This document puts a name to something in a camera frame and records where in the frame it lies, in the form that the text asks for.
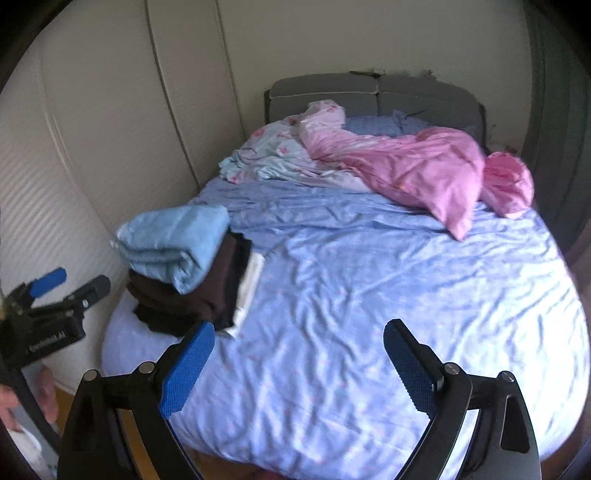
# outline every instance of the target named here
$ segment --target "black clamp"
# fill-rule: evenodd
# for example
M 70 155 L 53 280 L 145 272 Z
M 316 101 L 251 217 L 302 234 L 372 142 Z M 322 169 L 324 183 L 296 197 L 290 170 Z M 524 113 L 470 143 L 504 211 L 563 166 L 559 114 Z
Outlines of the black clamp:
M 479 377 L 443 364 L 402 320 L 386 325 L 384 346 L 415 407 L 431 420 L 397 480 L 439 479 L 467 410 L 479 415 L 458 480 L 541 480 L 534 429 L 511 372 Z
M 59 452 L 60 436 L 47 423 L 22 368 L 79 340 L 86 334 L 82 320 L 111 290 L 104 275 L 96 277 L 62 301 L 33 307 L 35 299 L 66 281 L 58 268 L 30 283 L 21 284 L 4 299 L 0 321 L 0 383 L 9 385 L 49 445 Z
M 131 410 L 161 480 L 198 479 L 168 419 L 183 408 L 214 344 L 213 325 L 197 322 L 156 362 L 128 375 L 84 374 L 68 415 L 58 464 L 59 480 L 139 480 L 118 410 Z

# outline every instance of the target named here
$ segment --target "blue bed sheet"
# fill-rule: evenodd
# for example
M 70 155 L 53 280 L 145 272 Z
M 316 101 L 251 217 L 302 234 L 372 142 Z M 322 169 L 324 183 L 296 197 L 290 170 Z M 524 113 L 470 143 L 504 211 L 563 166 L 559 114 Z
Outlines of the blue bed sheet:
M 225 205 L 266 262 L 240 338 L 217 338 L 171 418 L 188 447 L 294 479 L 391 480 L 427 425 L 384 351 L 392 318 L 471 374 L 514 372 L 542 457 L 573 430 L 587 396 L 587 328 L 533 210 L 500 219 L 480 203 L 457 242 L 425 211 L 378 194 L 216 179 L 196 201 Z M 177 342 L 150 332 L 134 306 L 124 294 L 108 326 L 107 374 Z M 454 478 L 474 421 L 468 415 L 444 479 Z

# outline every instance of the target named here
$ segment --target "gray headboard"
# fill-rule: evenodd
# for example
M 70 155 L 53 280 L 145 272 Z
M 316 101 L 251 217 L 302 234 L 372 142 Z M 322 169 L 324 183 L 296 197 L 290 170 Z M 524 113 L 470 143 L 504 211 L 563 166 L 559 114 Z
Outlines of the gray headboard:
M 441 127 L 473 127 L 474 138 L 481 145 L 485 142 L 484 107 L 470 92 L 432 78 L 403 75 L 322 73 L 281 79 L 265 92 L 265 120 L 302 113 L 308 103 L 325 99 L 345 107 L 347 116 L 401 110 Z

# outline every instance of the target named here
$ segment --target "pillow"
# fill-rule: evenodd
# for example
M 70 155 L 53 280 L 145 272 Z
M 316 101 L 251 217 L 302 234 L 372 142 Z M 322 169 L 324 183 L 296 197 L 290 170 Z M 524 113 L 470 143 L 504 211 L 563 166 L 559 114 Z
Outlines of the pillow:
M 375 135 L 377 137 L 385 135 L 395 138 L 414 135 L 429 127 L 432 127 L 429 122 L 395 110 L 392 115 L 350 117 L 344 128 L 357 135 Z
M 345 130 L 356 135 L 374 135 L 376 137 L 401 137 L 404 135 L 400 125 L 392 115 L 385 116 L 353 116 L 348 118 Z

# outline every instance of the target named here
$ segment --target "blue gripper pad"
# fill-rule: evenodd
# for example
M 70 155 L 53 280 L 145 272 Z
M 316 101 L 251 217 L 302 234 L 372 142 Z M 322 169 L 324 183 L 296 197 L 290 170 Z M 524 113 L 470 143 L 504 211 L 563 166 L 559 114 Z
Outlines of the blue gripper pad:
M 53 272 L 49 272 L 47 275 L 33 281 L 29 287 L 29 295 L 33 299 L 38 299 L 48 291 L 64 283 L 66 278 L 66 270 L 64 268 L 56 268 Z
M 415 408 L 433 419 L 435 394 L 443 387 L 443 364 L 427 346 L 417 342 L 402 320 L 391 320 L 384 329 L 384 347 Z
M 212 353 L 215 343 L 213 325 L 203 322 L 199 331 L 188 340 L 176 364 L 162 381 L 160 412 L 167 420 L 174 412 L 183 409 L 197 377 Z

